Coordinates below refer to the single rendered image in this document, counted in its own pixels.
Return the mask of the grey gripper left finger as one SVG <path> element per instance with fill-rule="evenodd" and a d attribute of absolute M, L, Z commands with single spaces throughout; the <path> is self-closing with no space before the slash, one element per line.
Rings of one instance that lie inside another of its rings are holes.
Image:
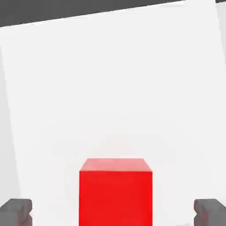
<path fill-rule="evenodd" d="M 0 207 L 0 226 L 33 226 L 30 199 L 9 199 Z"/>

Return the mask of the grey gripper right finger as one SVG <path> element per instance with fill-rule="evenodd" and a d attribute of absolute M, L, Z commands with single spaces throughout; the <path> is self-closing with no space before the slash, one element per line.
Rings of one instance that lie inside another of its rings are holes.
<path fill-rule="evenodd" d="M 195 199 L 194 226 L 226 226 L 226 207 L 217 199 Z"/>

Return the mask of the small red cube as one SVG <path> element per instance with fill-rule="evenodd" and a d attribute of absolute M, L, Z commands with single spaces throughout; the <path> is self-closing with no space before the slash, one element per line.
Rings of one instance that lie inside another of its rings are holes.
<path fill-rule="evenodd" d="M 88 158 L 79 171 L 79 226 L 153 226 L 153 172 L 142 158 Z"/>

